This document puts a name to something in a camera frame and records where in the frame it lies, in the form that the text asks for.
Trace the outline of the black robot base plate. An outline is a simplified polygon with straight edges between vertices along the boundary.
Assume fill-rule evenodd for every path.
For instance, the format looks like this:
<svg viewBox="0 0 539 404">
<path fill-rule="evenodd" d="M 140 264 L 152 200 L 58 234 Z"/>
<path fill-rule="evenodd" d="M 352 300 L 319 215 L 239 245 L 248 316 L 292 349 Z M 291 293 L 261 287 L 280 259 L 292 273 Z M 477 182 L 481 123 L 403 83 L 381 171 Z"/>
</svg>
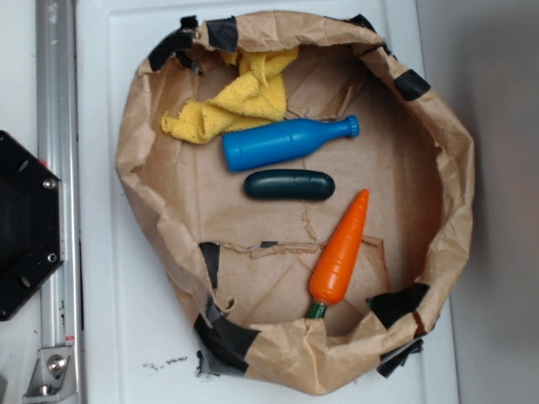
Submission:
<svg viewBox="0 0 539 404">
<path fill-rule="evenodd" d="M 61 180 L 1 132 L 1 320 L 7 322 L 62 264 Z"/>
</svg>

